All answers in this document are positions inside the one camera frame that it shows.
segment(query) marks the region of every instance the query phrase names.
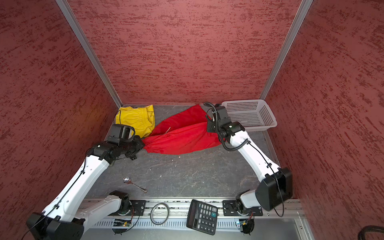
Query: red cloth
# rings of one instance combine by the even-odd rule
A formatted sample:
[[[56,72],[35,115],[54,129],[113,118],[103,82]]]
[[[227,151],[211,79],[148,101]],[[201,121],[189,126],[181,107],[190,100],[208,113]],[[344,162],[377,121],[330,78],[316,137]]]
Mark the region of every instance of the red cloth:
[[[143,142],[147,152],[175,155],[220,145],[217,134],[207,132],[205,112],[199,105],[162,121]]]

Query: yellow cloth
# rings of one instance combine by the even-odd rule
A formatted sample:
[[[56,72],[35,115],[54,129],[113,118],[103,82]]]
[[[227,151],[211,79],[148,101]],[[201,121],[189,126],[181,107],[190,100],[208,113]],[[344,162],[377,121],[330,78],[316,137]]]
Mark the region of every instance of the yellow cloth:
[[[120,108],[116,115],[116,124],[124,124],[135,128],[136,135],[147,137],[155,128],[155,112],[153,105],[143,108]]]

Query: black hose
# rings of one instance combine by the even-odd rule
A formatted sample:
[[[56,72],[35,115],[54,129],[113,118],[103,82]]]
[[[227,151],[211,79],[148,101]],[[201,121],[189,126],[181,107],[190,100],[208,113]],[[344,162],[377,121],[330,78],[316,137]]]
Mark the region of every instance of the black hose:
[[[216,110],[216,107],[215,105],[213,105],[212,103],[209,103],[209,102],[205,102],[203,103],[204,106],[207,106],[207,107],[212,107],[212,109],[214,110],[214,115],[215,115],[215,124],[216,124],[216,133],[218,135],[218,138],[219,138],[219,141],[221,142],[221,144],[223,145],[224,149],[231,152],[231,151],[236,151],[236,150],[239,150],[240,148],[242,148],[245,144],[249,143],[250,141],[248,139],[245,139],[244,142],[242,142],[239,146],[237,147],[234,147],[234,148],[229,148],[225,145],[224,143],[224,138],[222,137],[220,131],[219,131],[219,127],[218,127],[218,115],[217,115],[217,110]]]
[[[156,209],[156,207],[159,206],[159,205],[164,205],[164,206],[167,208],[167,211],[168,211],[167,218],[166,218],[163,222],[155,222],[155,220],[153,220],[153,212],[154,212],[154,210]],[[151,219],[151,222],[152,222],[153,224],[155,224],[155,225],[162,225],[162,224],[164,224],[164,223],[168,220],[168,217],[169,217],[169,207],[168,207],[168,205],[165,204],[165,203],[163,203],[163,202],[161,202],[161,203],[159,203],[159,204],[156,204],[156,205],[152,208],[151,213],[149,214],[149,217],[150,217],[150,219]]]
[[[379,233],[384,233],[384,227],[379,227],[379,226],[365,226],[361,229],[361,231],[358,234],[358,240],[365,240],[365,233],[366,232],[379,232]]]

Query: calculator keypad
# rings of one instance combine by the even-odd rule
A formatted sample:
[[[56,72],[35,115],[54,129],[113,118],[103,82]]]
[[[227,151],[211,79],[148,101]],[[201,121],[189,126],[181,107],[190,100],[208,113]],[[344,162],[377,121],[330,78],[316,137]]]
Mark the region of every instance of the calculator keypad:
[[[196,230],[205,232],[208,234],[215,234],[216,221],[217,221],[217,208],[209,206],[204,203],[199,203],[199,207],[196,208],[196,213],[199,214],[198,225]]]

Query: calculator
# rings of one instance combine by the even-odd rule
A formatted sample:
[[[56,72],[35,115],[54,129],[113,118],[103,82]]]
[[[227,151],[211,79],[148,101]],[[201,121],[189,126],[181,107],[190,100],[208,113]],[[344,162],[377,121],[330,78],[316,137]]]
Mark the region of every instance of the calculator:
[[[217,224],[217,207],[192,200],[187,217],[187,227],[215,235]]]

